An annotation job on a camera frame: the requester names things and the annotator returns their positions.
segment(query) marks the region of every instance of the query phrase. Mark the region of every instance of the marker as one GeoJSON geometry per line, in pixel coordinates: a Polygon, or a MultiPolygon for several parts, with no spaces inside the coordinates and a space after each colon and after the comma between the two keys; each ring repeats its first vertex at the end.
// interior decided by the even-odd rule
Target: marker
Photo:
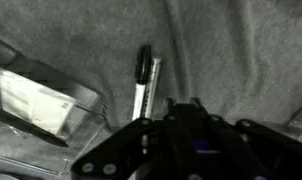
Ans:
{"type": "Polygon", "coordinates": [[[144,96],[144,105],[142,110],[142,116],[150,119],[153,113],[154,96],[157,89],[159,73],[161,68],[161,59],[153,58],[150,69],[149,82],[147,84],[144,96]]]}
{"type": "Polygon", "coordinates": [[[138,52],[138,63],[135,72],[136,90],[132,121],[141,117],[145,89],[149,80],[151,61],[151,46],[147,45],[141,47],[138,52]]]}

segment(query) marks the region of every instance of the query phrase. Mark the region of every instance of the gray fabric surface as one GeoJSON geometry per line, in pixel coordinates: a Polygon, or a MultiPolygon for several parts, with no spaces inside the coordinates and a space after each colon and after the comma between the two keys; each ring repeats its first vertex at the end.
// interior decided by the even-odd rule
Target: gray fabric surface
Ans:
{"type": "Polygon", "coordinates": [[[211,113],[284,123],[302,106],[302,0],[0,0],[0,39],[103,92],[130,121],[137,49],[164,57],[165,97],[211,113]]]}

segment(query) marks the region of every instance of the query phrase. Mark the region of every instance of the paper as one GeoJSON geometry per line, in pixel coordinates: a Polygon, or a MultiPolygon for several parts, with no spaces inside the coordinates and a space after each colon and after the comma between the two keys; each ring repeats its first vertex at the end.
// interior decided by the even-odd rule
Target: paper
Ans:
{"type": "Polygon", "coordinates": [[[0,71],[3,110],[57,134],[75,106],[75,99],[19,76],[0,71]]]}

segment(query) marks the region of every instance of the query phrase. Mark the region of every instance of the clear plastic tray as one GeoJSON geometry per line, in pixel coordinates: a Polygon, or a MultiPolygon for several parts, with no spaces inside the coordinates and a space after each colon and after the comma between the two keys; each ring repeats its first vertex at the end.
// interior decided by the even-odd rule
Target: clear plastic tray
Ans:
{"type": "Polygon", "coordinates": [[[53,175],[64,175],[68,173],[73,161],[88,151],[91,142],[106,126],[104,98],[101,93],[86,88],[41,63],[34,62],[29,73],[30,71],[32,76],[28,79],[74,98],[75,106],[69,112],[63,127],[54,134],[41,130],[30,131],[35,127],[32,123],[30,125],[10,113],[7,116],[1,114],[0,161],[53,175]],[[54,88],[59,83],[64,84],[63,87],[54,88]],[[67,147],[52,143],[52,140],[46,139],[48,137],[58,138],[67,147]]]}

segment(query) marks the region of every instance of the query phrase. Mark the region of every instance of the bolt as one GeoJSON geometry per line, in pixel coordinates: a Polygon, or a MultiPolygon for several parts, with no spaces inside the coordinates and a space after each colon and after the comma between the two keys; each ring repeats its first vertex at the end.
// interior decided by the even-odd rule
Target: bolt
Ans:
{"type": "Polygon", "coordinates": [[[267,180],[267,179],[263,176],[257,176],[254,178],[254,180],[267,180]]]}
{"type": "Polygon", "coordinates": [[[213,121],[219,121],[219,120],[220,120],[220,118],[219,118],[218,116],[212,116],[211,119],[212,119],[213,121]]]}
{"type": "Polygon", "coordinates": [[[114,164],[107,164],[103,167],[103,173],[106,175],[114,174],[117,167],[114,164]]]}
{"type": "Polygon", "coordinates": [[[246,127],[250,127],[251,124],[248,121],[242,121],[242,125],[246,127]]]}
{"type": "Polygon", "coordinates": [[[191,174],[189,180],[202,180],[202,178],[198,174],[191,174]]]}
{"type": "Polygon", "coordinates": [[[85,173],[92,172],[94,169],[94,165],[92,163],[86,163],[82,166],[82,171],[85,173]]]}
{"type": "Polygon", "coordinates": [[[142,121],[142,124],[148,125],[148,124],[149,124],[149,121],[145,119],[145,120],[142,121]]]}
{"type": "Polygon", "coordinates": [[[174,116],[168,116],[168,119],[169,120],[175,120],[175,117],[174,116]]]}

